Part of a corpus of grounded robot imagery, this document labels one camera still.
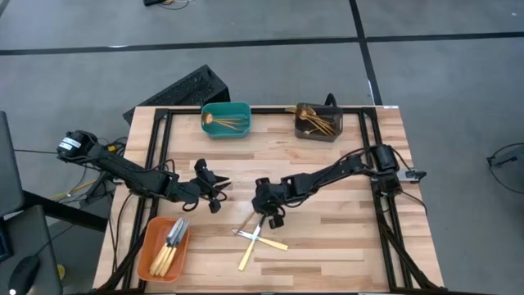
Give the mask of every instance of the butcher block tabletop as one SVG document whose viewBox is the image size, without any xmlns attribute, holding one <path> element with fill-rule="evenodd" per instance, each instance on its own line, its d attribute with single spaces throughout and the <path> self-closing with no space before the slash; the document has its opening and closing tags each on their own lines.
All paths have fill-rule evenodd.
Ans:
<svg viewBox="0 0 524 295">
<path fill-rule="evenodd" d="M 376 107 L 384 144 L 390 144 L 412 165 L 409 145 L 398 107 Z M 154 107 L 137 107 L 125 158 L 145 165 L 151 137 Z M 362 147 L 356 115 L 344 115 L 344 131 L 334 143 L 295 137 L 292 114 L 252 116 L 246 138 L 215 140 L 201 129 L 199 115 L 174 115 L 167 159 L 174 159 L 180 181 L 195 177 L 193 166 L 205 158 L 208 169 L 229 177 L 224 192 L 228 200 L 211 214 L 207 202 L 195 211 L 184 212 L 181 203 L 160 200 L 158 216 L 183 217 L 190 221 L 183 274 L 173 283 L 148 283 L 147 292 L 235 293 L 235 292 L 387 292 L 388 285 L 369 178 L 353 176 L 321 188 L 301 206 L 286 208 L 285 225 L 270 229 L 266 221 L 260 237 L 289 246 L 284 252 L 256 242 L 244 271 L 238 264 L 250 240 L 233 236 L 253 211 L 255 180 L 269 177 L 279 183 L 283 176 L 311 173 L 331 165 L 345 153 Z M 160 123 L 154 163 L 158 163 L 164 122 Z M 373 144 L 373 132 L 369 130 Z M 421 197 L 417 184 L 402 184 L 404 191 Z M 113 228 L 128 189 L 119 186 L 111 208 Z M 138 197 L 131 197 L 122 212 L 117 259 L 129 249 Z M 442 286 L 439 265 L 424 208 L 403 195 L 396 197 L 407 252 L 429 280 Z M 149 215 L 149 206 L 144 218 Z M 244 228 L 252 233 L 259 217 Z M 402 285 L 398 256 L 392 251 L 397 284 Z M 110 230 L 98 262 L 93 287 L 111 275 L 113 249 Z M 136 267 L 131 287 L 138 285 Z"/>
</svg>

